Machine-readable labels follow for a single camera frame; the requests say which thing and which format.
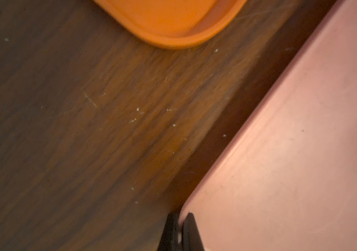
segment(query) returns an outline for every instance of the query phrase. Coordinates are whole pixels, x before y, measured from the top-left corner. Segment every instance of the orange plastic container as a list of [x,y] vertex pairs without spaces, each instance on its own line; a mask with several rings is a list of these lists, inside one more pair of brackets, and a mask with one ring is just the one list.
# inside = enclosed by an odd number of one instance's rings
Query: orange plastic container
[[205,42],[246,0],[94,0],[138,38],[167,49]]

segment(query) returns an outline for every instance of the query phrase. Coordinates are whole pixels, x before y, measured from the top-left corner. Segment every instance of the scratch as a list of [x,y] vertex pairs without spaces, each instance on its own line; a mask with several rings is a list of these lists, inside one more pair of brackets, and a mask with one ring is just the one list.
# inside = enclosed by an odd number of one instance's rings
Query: scratch
[[344,209],[346,208],[349,200],[352,198],[353,193],[349,194],[349,196],[346,198],[346,200],[344,201],[342,208],[339,210],[339,212],[336,214],[335,218],[333,218],[331,221],[329,221],[328,223],[326,223],[325,225],[314,229],[311,231],[312,234],[316,234],[319,232],[324,231],[325,229],[327,229],[327,227],[329,227],[332,223],[336,222],[343,214]]
[[88,97],[88,95],[84,92],[84,96],[87,100],[89,100],[89,102],[91,102],[93,104],[94,107],[98,108],[98,105],[95,104],[95,102],[93,102],[93,100],[91,98]]
[[266,14],[266,13],[271,13],[271,12],[274,12],[274,11],[277,11],[277,10],[281,10],[281,9],[287,9],[287,8],[293,7],[295,5],[296,4],[283,5],[283,6],[279,6],[277,8],[270,9],[270,10],[263,10],[263,11],[258,11],[258,12],[255,12],[255,13],[250,13],[250,14],[247,14],[247,15],[242,16],[242,17],[237,17],[235,19],[239,20],[239,19],[245,19],[245,18],[249,18],[249,17],[254,17],[254,16]]

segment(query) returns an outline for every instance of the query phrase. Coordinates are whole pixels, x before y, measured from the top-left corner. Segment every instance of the black object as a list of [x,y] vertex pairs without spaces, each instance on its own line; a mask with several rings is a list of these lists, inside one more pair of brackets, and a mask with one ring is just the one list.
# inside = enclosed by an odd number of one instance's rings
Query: black object
[[181,242],[178,242],[180,232],[178,217],[176,213],[167,216],[158,251],[205,251],[192,213],[189,213],[184,220]]

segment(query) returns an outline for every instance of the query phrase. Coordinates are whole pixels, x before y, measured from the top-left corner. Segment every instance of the wood grain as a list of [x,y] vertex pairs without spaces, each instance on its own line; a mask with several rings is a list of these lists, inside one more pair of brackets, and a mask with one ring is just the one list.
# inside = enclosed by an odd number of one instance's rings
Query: wood grain
[[156,250],[334,0],[249,0],[169,51],[88,0],[0,0],[0,250]]

